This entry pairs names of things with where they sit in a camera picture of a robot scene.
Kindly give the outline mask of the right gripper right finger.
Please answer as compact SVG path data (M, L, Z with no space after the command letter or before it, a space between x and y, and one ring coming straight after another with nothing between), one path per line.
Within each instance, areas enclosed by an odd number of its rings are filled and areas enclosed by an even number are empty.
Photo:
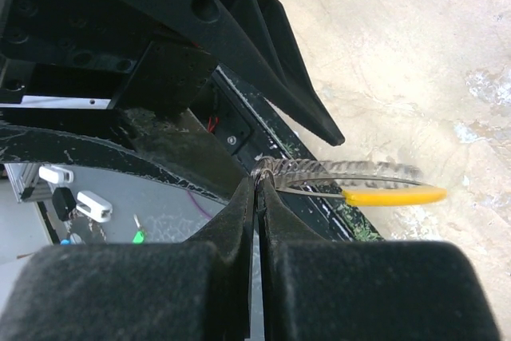
M257 188L268 340L498 340L475 271L453 244L334 242Z

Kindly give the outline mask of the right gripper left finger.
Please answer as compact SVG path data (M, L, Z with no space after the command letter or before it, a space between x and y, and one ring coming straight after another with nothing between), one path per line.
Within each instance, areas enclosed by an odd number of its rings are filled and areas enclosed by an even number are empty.
M30 258L4 340L243 340L250 335L254 182L176 244L77 244Z

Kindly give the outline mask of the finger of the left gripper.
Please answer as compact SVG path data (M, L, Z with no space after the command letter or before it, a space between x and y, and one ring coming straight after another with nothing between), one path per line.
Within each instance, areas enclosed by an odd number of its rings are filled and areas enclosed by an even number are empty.
M279 0L117 0L210 53L330 145L345 138L314 91Z

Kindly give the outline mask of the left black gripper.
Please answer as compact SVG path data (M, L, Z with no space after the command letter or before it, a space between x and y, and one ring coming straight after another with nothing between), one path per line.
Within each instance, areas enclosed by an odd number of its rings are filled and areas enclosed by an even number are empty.
M228 202L245 170L190 113L155 115L183 113L216 65L118 0L1 0L2 104L53 97L119 108L3 108L1 161L109 170Z

